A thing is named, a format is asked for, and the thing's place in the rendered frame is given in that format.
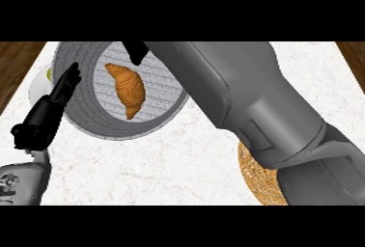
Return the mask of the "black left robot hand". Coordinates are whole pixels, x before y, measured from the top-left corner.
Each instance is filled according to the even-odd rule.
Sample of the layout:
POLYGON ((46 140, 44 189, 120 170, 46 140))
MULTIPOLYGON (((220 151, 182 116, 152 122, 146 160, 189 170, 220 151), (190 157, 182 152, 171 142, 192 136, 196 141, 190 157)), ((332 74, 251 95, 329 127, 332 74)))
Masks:
POLYGON ((81 81, 78 63, 63 72, 52 92, 37 100, 22 123, 12 128, 15 148, 43 151, 52 144, 77 84, 81 81))

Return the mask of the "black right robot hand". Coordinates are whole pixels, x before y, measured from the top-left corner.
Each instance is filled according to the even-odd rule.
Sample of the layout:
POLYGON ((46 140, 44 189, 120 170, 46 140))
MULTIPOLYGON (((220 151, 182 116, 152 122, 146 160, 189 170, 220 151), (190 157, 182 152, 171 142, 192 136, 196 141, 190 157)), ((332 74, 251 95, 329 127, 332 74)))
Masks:
POLYGON ((149 49, 142 41, 122 41, 122 44, 130 55, 131 63, 137 66, 149 49))

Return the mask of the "brown croissant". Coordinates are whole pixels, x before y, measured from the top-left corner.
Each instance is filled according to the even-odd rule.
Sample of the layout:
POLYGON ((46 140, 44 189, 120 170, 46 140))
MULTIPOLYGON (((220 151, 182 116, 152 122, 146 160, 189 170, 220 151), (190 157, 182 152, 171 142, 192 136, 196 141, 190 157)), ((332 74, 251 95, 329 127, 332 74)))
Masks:
POLYGON ((145 87, 139 73, 127 67, 105 64, 105 69, 114 78, 115 92, 125 107, 125 116, 130 120, 142 109, 145 102, 145 87))

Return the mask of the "round grey placemat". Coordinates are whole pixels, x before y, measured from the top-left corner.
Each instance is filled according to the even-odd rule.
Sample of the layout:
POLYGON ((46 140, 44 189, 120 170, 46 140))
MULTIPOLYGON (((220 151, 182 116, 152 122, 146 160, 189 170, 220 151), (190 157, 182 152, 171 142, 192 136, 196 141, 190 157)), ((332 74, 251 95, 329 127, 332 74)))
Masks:
POLYGON ((71 64, 78 65, 81 82, 63 115, 80 131, 103 140, 133 140, 158 130, 176 117, 189 95, 152 54, 146 54, 136 65, 120 41, 63 41, 52 63, 55 78, 60 77, 71 64), (128 68, 142 77, 145 102, 133 118, 125 116, 114 78, 105 69, 108 63, 128 68))

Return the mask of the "tan wicker basket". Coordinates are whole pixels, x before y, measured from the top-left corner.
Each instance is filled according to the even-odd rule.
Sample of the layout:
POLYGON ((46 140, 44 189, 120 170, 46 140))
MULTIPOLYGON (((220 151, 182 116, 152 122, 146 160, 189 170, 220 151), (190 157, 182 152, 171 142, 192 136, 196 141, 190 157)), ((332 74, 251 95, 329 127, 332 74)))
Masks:
POLYGON ((242 178, 258 202, 264 206, 285 206, 276 171, 263 168, 242 143, 238 143, 238 161, 242 178))

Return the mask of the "white plate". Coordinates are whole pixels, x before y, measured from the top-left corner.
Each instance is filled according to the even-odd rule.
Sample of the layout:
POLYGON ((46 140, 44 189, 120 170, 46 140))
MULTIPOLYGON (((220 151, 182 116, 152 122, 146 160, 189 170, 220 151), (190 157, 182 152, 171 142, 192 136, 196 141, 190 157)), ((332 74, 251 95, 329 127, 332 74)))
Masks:
POLYGON ((34 105, 43 95, 53 90, 52 65, 47 65, 37 73, 28 90, 29 105, 34 105))

